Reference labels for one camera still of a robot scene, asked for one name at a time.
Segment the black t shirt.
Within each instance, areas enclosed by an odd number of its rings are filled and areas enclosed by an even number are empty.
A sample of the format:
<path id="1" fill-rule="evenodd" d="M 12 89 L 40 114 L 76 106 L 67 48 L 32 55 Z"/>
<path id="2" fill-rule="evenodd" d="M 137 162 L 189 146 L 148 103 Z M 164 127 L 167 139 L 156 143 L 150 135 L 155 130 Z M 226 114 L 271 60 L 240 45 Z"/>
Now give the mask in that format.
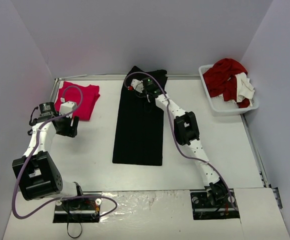
<path id="1" fill-rule="evenodd" d="M 164 111 L 122 86 L 112 163 L 163 164 Z"/>

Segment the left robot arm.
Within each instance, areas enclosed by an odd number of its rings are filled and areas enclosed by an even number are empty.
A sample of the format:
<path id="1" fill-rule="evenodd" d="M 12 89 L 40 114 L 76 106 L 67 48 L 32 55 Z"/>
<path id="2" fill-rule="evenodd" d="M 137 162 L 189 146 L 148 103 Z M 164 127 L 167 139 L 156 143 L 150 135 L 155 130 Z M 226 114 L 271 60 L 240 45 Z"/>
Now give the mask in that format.
<path id="1" fill-rule="evenodd" d="M 13 172 L 18 177 L 26 159 L 29 159 L 18 185 L 25 200 L 68 198 L 67 203 L 74 209 L 85 205 L 86 197 L 81 186 L 77 182 L 64 181 L 50 155 L 55 135 L 70 138 L 77 135 L 79 117 L 73 116 L 77 107 L 76 102 L 67 101 L 60 105 L 59 111 L 53 102 L 45 102 L 34 108 L 40 114 L 29 120 L 29 146 L 21 158 L 12 162 Z"/>

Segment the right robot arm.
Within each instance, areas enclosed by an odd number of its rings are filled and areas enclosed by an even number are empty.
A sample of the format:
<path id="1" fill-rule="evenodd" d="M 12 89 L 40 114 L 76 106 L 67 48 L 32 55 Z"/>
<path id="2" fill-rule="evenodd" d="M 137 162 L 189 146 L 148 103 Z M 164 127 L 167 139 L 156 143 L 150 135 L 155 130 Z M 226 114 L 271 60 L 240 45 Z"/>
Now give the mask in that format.
<path id="1" fill-rule="evenodd" d="M 141 97 L 147 98 L 149 103 L 167 113 L 176 147 L 184 146 L 190 153 L 187 159 L 195 161 L 200 171 L 207 192 L 207 202 L 214 207 L 223 203 L 228 198 L 229 191 L 205 153 L 194 112 L 179 107 L 151 78 L 133 79 L 128 89 L 136 91 Z"/>

